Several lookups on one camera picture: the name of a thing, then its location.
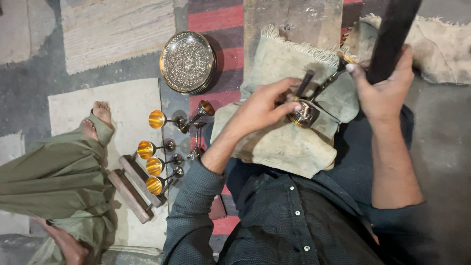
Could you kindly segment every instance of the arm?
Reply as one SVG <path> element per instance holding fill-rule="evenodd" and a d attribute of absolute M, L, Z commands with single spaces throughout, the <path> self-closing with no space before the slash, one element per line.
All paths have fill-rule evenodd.
<path fill-rule="evenodd" d="M 244 136 L 300 110 L 297 102 L 276 105 L 280 94 L 299 83 L 299 79 L 285 78 L 259 86 L 229 120 L 201 161 L 194 161 L 167 218 L 163 264 L 214 264 L 209 245 L 214 225 L 208 213 L 214 196 L 224 187 L 225 178 L 221 175 L 224 167 Z"/>
<path fill-rule="evenodd" d="M 380 209 L 423 202 L 399 122 L 401 107 L 414 78 L 412 49 L 405 47 L 393 74 L 375 85 L 368 83 L 360 67 L 348 65 L 357 84 L 362 110 L 373 130 L 372 205 Z"/>
<path fill-rule="evenodd" d="M 365 72 L 348 65 L 357 84 L 362 110 L 373 131 L 373 189 L 370 219 L 381 248 L 404 263 L 439 263 L 430 218 L 400 129 L 399 114 L 414 78 L 412 49 L 403 55 L 394 73 L 371 85 Z"/>

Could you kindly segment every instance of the hand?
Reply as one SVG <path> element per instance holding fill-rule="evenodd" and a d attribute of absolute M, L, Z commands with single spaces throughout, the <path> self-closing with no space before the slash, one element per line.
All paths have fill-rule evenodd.
<path fill-rule="evenodd" d="M 287 77 L 273 84 L 258 86 L 226 127 L 242 138 L 276 123 L 289 113 L 301 110 L 298 102 L 284 103 L 286 96 L 292 94 L 289 87 L 300 84 L 301 79 Z"/>
<path fill-rule="evenodd" d="M 412 72 L 412 49 L 402 47 L 402 56 L 391 76 L 382 82 L 371 85 L 365 71 L 358 65 L 348 64 L 347 70 L 355 80 L 361 108 L 372 128 L 399 122 L 399 114 L 414 79 Z"/>

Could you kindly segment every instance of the dark green shirt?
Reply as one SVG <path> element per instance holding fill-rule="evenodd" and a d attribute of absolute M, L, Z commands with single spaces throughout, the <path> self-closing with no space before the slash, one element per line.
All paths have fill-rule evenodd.
<path fill-rule="evenodd" d="M 167 218 L 164 264 L 215 263 L 208 213 L 224 182 L 222 175 L 194 162 Z M 439 263 L 426 204 L 370 207 L 370 222 L 322 172 L 311 180 L 274 171 L 252 176 L 235 203 L 241 221 L 218 264 Z"/>

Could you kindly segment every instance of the bare foot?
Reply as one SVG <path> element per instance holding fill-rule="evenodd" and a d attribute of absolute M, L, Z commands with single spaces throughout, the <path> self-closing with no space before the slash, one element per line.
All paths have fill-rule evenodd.
<path fill-rule="evenodd" d="M 67 265 L 84 264 L 90 251 L 77 239 L 61 228 L 47 225 L 46 220 L 43 218 L 32 216 L 31 219 L 41 224 L 46 233 L 56 242 L 65 257 Z"/>
<path fill-rule="evenodd" d="M 98 141 L 97 129 L 93 126 L 93 122 L 90 120 L 83 121 L 82 134 Z"/>
<path fill-rule="evenodd" d="M 111 112 L 110 107 L 108 107 L 108 103 L 104 101 L 95 101 L 95 103 L 93 103 L 93 114 L 111 128 Z"/>

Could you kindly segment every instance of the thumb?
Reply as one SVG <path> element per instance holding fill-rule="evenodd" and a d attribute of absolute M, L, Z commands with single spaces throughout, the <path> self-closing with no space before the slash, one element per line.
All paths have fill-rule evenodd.
<path fill-rule="evenodd" d="M 289 114 L 289 113 L 292 113 L 292 112 L 296 112 L 296 111 L 300 111 L 301 110 L 301 104 L 299 104 L 299 102 L 287 102 L 287 103 L 284 103 L 278 107 L 276 107 L 271 115 L 273 116 L 273 118 L 275 120 L 279 120 L 281 119 L 282 117 L 284 117 L 285 115 Z"/>
<path fill-rule="evenodd" d="M 346 68 L 355 81 L 359 91 L 371 87 L 371 84 L 366 79 L 365 71 L 359 65 L 347 64 Z"/>

